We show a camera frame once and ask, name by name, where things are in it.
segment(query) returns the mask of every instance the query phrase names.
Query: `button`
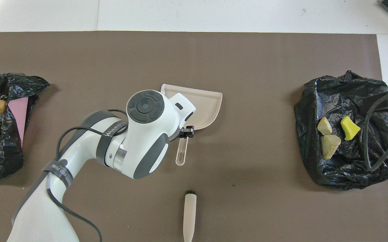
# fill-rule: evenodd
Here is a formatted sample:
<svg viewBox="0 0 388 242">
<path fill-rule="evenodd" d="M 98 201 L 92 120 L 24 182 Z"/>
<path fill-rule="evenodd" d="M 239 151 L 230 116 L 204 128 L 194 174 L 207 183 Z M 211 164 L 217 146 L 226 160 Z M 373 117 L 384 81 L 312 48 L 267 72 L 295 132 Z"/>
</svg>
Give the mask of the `button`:
<svg viewBox="0 0 388 242">
<path fill-rule="evenodd" d="M 154 109 L 154 106 L 155 106 L 154 101 L 152 101 L 147 97 L 144 97 L 139 99 L 139 101 L 137 101 L 136 107 L 140 113 L 149 113 Z"/>
<path fill-rule="evenodd" d="M 136 110 L 130 112 L 130 117 L 140 122 L 145 122 L 147 118 L 146 115 L 140 114 Z"/>
<path fill-rule="evenodd" d="M 151 119 L 157 119 L 161 116 L 162 113 L 163 109 L 156 107 L 152 112 L 149 113 L 149 117 L 151 117 Z"/>
<path fill-rule="evenodd" d="M 161 100 L 163 100 L 163 97 L 162 97 L 158 92 L 154 92 L 154 91 L 145 91 L 145 92 L 144 92 L 144 95 L 145 95 L 145 96 L 151 97 L 151 98 L 154 99 L 155 101 L 161 101 Z"/>
<path fill-rule="evenodd" d="M 128 107 L 129 107 L 129 108 L 135 107 L 137 101 L 138 101 L 140 98 L 142 98 L 142 97 L 143 97 L 143 95 L 142 95 L 141 92 L 140 92 L 140 93 L 137 93 L 136 95 L 134 95 L 134 96 L 133 96 L 132 98 L 130 98 L 130 100 L 128 101 Z"/>
</svg>

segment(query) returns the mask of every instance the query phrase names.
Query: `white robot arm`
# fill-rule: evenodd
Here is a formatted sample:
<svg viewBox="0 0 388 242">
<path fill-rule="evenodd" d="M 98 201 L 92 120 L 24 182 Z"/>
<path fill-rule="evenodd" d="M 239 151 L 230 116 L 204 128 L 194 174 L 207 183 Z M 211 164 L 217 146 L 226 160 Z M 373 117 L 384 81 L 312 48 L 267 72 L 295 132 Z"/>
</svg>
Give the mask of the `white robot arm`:
<svg viewBox="0 0 388 242">
<path fill-rule="evenodd" d="M 145 177 L 158 167 L 168 142 L 180 136 L 196 109 L 180 93 L 166 98 L 144 90 L 131 96 L 126 110 L 128 123 L 110 111 L 99 111 L 74 128 L 79 130 L 57 151 L 18 206 L 8 242 L 79 241 L 61 201 L 85 162 L 95 158 L 130 178 Z"/>
</svg>

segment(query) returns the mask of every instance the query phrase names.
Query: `hanging hole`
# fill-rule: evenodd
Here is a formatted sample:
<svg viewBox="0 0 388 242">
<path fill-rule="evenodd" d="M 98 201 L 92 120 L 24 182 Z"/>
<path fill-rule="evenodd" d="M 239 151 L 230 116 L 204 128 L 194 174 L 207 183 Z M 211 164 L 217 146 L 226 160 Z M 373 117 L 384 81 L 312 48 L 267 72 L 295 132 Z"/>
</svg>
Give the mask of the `hanging hole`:
<svg viewBox="0 0 388 242">
<path fill-rule="evenodd" d="M 179 153 L 179 162 L 182 162 L 184 160 L 184 153 Z"/>
</svg>

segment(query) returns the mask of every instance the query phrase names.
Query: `white floor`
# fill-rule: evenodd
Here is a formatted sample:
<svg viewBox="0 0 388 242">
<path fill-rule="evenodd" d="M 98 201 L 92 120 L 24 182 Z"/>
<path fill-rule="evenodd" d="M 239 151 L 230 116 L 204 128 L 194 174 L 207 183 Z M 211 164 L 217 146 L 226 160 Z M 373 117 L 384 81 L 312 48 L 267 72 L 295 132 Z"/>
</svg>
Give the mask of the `white floor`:
<svg viewBox="0 0 388 242">
<path fill-rule="evenodd" d="M 95 30 L 378 34 L 388 84 L 377 0 L 0 0 L 0 32 Z"/>
</svg>

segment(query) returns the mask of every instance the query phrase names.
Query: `brush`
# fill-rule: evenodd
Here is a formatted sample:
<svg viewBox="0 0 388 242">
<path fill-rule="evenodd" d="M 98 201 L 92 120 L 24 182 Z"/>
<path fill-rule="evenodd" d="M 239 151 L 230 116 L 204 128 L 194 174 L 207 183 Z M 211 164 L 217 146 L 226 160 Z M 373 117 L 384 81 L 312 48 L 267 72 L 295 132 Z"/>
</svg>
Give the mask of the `brush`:
<svg viewBox="0 0 388 242">
<path fill-rule="evenodd" d="M 197 195 L 195 191 L 187 191 L 184 205 L 184 242 L 191 242 L 194 236 L 195 210 L 197 206 Z"/>
</svg>

